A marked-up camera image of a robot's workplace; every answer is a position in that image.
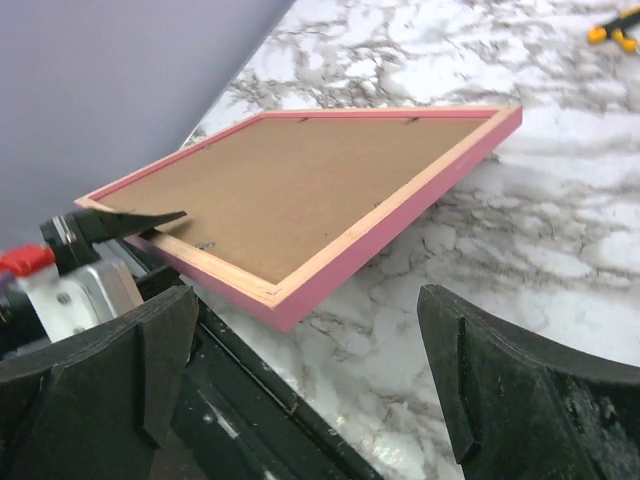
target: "pink picture frame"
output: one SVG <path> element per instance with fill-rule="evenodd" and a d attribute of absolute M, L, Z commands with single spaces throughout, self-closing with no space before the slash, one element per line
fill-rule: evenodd
<path fill-rule="evenodd" d="M 382 201 L 343 235 L 277 284 L 269 283 L 165 233 L 154 235 L 150 241 L 138 237 L 128 239 L 142 250 L 160 257 L 204 288 L 226 298 L 273 328 L 286 332 L 513 133 L 522 123 L 522 108 L 519 106 L 465 106 L 264 112 L 91 192 L 76 200 L 76 203 L 86 208 L 110 210 L 109 207 L 100 203 L 100 199 L 106 195 L 174 162 L 179 162 L 194 152 L 265 118 L 473 118 L 485 120 L 471 134 Z"/>

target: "black clamp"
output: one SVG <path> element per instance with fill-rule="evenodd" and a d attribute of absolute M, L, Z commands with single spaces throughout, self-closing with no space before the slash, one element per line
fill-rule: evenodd
<path fill-rule="evenodd" d="M 59 274 L 66 275 L 100 259 L 94 244 L 138 235 L 186 215 L 184 211 L 136 215 L 83 209 L 48 220 L 40 225 L 40 231 L 55 254 Z"/>
<path fill-rule="evenodd" d="M 438 285 L 418 319 L 467 480 L 640 478 L 640 368 L 558 344 Z"/>

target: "gray wall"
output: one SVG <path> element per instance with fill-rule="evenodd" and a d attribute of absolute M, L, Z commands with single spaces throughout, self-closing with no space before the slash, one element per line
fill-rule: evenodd
<path fill-rule="evenodd" d="M 179 148 L 293 0 L 0 2 L 0 249 Z"/>

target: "white marble surface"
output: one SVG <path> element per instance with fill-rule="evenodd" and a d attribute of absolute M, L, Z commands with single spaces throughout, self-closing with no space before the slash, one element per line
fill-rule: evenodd
<path fill-rule="evenodd" d="M 290 334 L 207 301 L 389 479 L 459 479 L 416 320 L 443 284 L 640 365 L 640 56 L 611 0 L 298 0 L 200 133 L 264 109 L 521 103 L 521 129 Z"/>

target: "yellow clamp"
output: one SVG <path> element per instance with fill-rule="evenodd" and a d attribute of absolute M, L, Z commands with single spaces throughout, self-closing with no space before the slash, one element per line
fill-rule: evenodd
<path fill-rule="evenodd" d="M 628 34 L 628 31 L 638 23 L 640 23 L 640 7 L 622 12 L 614 20 L 592 28 L 587 39 L 593 45 L 613 40 L 627 53 L 640 53 L 638 40 Z"/>

